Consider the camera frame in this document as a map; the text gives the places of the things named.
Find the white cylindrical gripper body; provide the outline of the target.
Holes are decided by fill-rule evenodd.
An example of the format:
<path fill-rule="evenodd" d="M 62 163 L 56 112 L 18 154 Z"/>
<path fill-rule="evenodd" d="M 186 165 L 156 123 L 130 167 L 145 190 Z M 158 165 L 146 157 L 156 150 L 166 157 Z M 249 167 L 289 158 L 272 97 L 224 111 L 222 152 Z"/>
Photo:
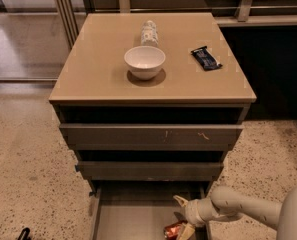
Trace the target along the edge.
<path fill-rule="evenodd" d="M 218 217 L 218 212 L 209 198 L 188 201 L 184 211 L 186 220 L 195 227 L 202 227 Z"/>

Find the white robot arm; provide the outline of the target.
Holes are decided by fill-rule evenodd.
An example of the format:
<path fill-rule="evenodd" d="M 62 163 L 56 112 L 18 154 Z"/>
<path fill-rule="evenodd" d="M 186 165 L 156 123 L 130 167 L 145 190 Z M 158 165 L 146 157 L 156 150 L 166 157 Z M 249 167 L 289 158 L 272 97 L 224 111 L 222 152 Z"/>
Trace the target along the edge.
<path fill-rule="evenodd" d="M 238 220 L 242 214 L 274 229 L 276 240 L 297 240 L 297 186 L 282 203 L 249 197 L 227 186 L 216 187 L 203 199 L 188 201 L 178 195 L 174 199 L 184 208 L 186 219 L 176 240 L 189 240 L 209 221 Z"/>

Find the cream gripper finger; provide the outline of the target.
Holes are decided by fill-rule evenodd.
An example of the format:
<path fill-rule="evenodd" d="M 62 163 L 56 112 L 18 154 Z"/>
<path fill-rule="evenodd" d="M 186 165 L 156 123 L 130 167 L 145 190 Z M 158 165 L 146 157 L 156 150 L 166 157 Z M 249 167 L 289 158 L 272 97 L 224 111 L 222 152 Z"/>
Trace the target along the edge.
<path fill-rule="evenodd" d="M 177 240 L 189 240 L 195 233 L 195 227 L 190 223 L 182 223 L 177 235 Z"/>
<path fill-rule="evenodd" d="M 188 200 L 181 197 L 181 196 L 178 196 L 178 195 L 174 195 L 173 198 L 178 202 L 178 204 L 181 206 L 181 207 L 186 207 L 187 204 L 188 204 Z"/>

